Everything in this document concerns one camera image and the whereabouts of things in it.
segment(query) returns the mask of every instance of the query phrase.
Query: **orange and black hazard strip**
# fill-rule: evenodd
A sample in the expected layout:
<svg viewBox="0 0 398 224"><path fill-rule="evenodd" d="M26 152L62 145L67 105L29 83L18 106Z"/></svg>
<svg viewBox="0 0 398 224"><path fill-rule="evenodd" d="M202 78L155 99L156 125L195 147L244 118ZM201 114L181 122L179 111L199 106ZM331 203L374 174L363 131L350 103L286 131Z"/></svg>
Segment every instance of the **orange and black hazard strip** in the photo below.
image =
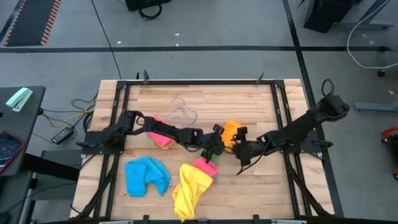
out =
<svg viewBox="0 0 398 224"><path fill-rule="evenodd" d="M7 47L45 45L61 0L24 0L4 42Z"/></svg>

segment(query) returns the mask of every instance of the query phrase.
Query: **black metal frame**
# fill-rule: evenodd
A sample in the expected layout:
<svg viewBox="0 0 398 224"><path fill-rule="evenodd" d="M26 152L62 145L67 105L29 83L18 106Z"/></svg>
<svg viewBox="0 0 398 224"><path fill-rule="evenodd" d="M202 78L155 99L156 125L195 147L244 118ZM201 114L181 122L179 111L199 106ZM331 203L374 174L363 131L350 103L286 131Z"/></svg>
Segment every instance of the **black metal frame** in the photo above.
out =
<svg viewBox="0 0 398 224"><path fill-rule="evenodd" d="M124 111L124 110L127 110L128 101L129 101L129 92L130 92L130 89L134 85L269 85L271 88L272 98L273 98L273 102L274 102L274 106L275 106L274 109L275 109L275 114L276 114L276 118L277 118L278 128L279 129L283 128L283 122L282 122L282 115L280 112L280 106L279 106L279 101L278 101L278 96L277 96L277 88L280 88L280 93L282 95L282 101L284 104L284 111L285 111L285 115L287 118L287 122L288 123L292 122L292 117L291 117L290 108L289 108L289 102L287 100L287 94L286 94L285 85L284 85L283 80L261 80L260 82L258 82L258 80L167 80L167 81L146 80L145 83L141 80L132 80L132 81L121 80L121 81L118 81L118 84L116 85L116 92L115 92L115 97L114 97L111 121L109 122L109 125L113 125L115 123L121 89L125 88L123 106L122 106L122 111ZM302 164L301 164L299 153L300 152L296 152L294 154L296 171L297 171L299 179L305 185L304 174L303 174L303 170L302 170ZM290 198L292 200L292 209L294 211L295 217L297 217L297 216L300 216L300 210L299 210L299 203L297 201L297 193L295 190L295 184L294 184L295 181L289 175L289 172L288 172L288 165L290 164L290 166L291 166L290 155L288 153L283 153L283 157L284 157L284 161L285 161L285 168L286 168L287 178L288 178L288 183L289 183ZM115 155L113 162L118 163L119 158L120 158L120 155ZM104 178L106 176L108 162L109 162L109 156L104 155L103 165L101 168L101 175L99 177L99 186L103 183ZM106 213L105 213L106 217L111 216L115 185L116 185L116 175L112 178L110 185L109 185L109 194L108 194L108 198L107 198ZM311 216L312 215L311 206L308 202L308 198L306 198L306 196L304 196L304 194L302 195L302 197L303 197L303 202L304 202L305 215ZM101 200L99 200L99 202L96 204L96 207L94 209L94 214L93 214L94 218L99 216L100 207L101 207Z"/></svg>

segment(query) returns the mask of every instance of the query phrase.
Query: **gray floor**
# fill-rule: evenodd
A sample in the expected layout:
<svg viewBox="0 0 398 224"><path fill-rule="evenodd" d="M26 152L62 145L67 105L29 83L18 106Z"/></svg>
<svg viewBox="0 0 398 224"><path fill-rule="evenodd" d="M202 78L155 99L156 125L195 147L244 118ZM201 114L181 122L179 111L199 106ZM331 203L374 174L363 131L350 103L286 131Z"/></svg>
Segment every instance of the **gray floor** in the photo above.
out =
<svg viewBox="0 0 398 224"><path fill-rule="evenodd" d="M301 46L345 46L348 29L334 27L327 34L304 29L307 6L305 3L297 9L300 1L289 0L289 4ZM16 2L0 1L0 27ZM143 21L138 14L128 12L123 0L121 2L95 0L114 47L293 46L280 0L173 0L164 6L164 12L155 21ZM372 3L373 0L365 0L355 6L346 19L358 19ZM397 7L398 1L391 1L378 18L398 24L393 10ZM353 35L351 44L398 44L397 33L398 27L359 30ZM107 47L90 0L62 1L49 42L43 46L46 47ZM354 52L354 55L365 65L382 66L398 61L395 52ZM321 97L322 81L331 78L336 93L350 106L356 101L398 101L398 70L379 78L375 70L357 66L347 52L304 52L303 56L317 100ZM264 78L302 77L295 52L117 52L115 57L126 79L135 78L143 69L151 78L257 78L262 72ZM109 52L0 54L0 68L0 86L46 86L43 108L50 110L72 109L71 100L91 99L100 80L118 78ZM58 119L70 116L50 115ZM398 182L391 175L394 161L380 143L380 132L397 125L396 121L397 115L393 113L351 110L344 121L323 125L327 140L335 144L330 154L346 217L398 220L398 195L395 194ZM34 132L49 139L57 130L39 117ZM83 130L78 126L76 139L56 146L33 136L28 150L40 154L43 149L77 149L74 143L82 139ZM70 202L38 203L34 218L40 222L64 220L69 216Z"/></svg>

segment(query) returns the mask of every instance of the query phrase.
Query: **black table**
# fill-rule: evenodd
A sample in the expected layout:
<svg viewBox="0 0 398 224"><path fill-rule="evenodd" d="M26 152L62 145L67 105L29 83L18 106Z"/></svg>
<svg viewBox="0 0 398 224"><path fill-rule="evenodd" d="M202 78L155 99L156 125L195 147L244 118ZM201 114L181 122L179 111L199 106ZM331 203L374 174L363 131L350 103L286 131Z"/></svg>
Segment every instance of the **black table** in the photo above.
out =
<svg viewBox="0 0 398 224"><path fill-rule="evenodd" d="M38 156L26 153L30 137L39 115L44 97L44 86L27 86L33 91L27 103L20 112L15 112L6 106L6 101L21 87L0 88L0 132L9 131L25 141L25 148L12 161L12 163L0 174L0 213L7 212L8 223L18 223L21 217L24 203L17 202L24 200L29 188L32 185L34 172L47 174L54 177L61 177L77 181L79 170L43 159Z"/></svg>

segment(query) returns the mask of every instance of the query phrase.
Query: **wooden table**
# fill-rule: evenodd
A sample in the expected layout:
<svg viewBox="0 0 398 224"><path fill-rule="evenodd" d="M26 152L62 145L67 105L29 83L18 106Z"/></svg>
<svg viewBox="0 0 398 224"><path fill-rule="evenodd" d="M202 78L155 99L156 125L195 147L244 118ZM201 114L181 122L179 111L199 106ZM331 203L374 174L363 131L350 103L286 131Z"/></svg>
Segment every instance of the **wooden table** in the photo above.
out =
<svg viewBox="0 0 398 224"><path fill-rule="evenodd" d="M284 81L292 118L296 119L307 110L303 88L300 80ZM116 82L101 82L91 130L100 131L108 126ZM271 88L264 85L134 86L130 90L128 108L139 110L145 116L158 114L164 117L169 115L170 100L176 95L183 98L197 112L198 118L193 127L202 128L205 133L210 132L215 123L224 125L229 119L248 127L248 139L278 129ZM154 185L147 186L145 197L128 196L124 163L142 156L156 158L163 162L170 172L172 186L163 197L159 196ZM151 220L178 219L173 213L174 202L171 196L172 190L179 183L178 170L184 162L191 163L197 157L198 153L187 152L178 144L170 150L159 149L146 134L128 136L124 154L119 161L111 219L142 220L143 215L149 215ZM308 189L325 210L333 213L321 161L308 154L302 154L301 159ZM97 155L80 172L73 202L77 210L82 210L96 191L102 161L103 156ZM231 154L224 153L220 156L219 168L218 181L202 195L195 210L195 218L252 219L253 214L260 215L260 218L294 217L284 160L279 152L263 157L259 163L239 176L236 176L241 168L239 160ZM303 214L302 197L298 187L296 191ZM105 192L100 215L104 214L107 198L108 193Z"/></svg>

